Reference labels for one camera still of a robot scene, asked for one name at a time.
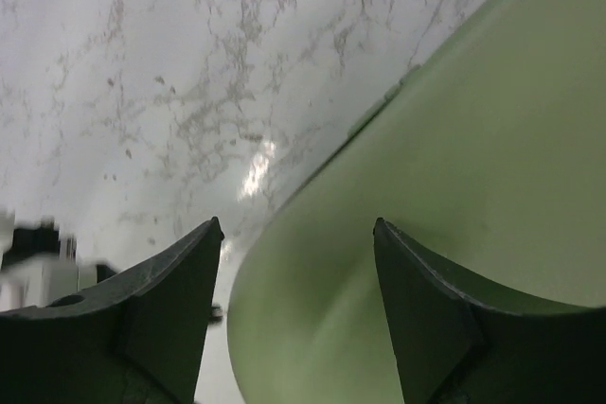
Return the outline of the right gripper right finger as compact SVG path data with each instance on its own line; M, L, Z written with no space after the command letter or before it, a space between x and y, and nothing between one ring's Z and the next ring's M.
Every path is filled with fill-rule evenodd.
M374 256L408 403L601 403L605 311L514 290L387 220Z

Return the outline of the green suitcase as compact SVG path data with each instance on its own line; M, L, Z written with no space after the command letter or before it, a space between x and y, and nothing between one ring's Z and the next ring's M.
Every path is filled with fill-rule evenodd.
M228 310L248 403L408 403L384 219L496 283L605 311L605 0L488 0L276 215Z

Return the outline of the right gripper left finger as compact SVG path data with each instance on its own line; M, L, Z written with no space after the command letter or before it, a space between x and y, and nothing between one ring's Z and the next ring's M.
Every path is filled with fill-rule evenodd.
M2 313L2 402L193 402L222 241L212 218L93 287Z

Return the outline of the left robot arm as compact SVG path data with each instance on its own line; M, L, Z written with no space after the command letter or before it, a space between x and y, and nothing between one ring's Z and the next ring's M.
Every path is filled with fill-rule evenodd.
M1 310L48 307L93 287L117 271L105 262L77 258L77 240L52 218L19 224L1 209Z

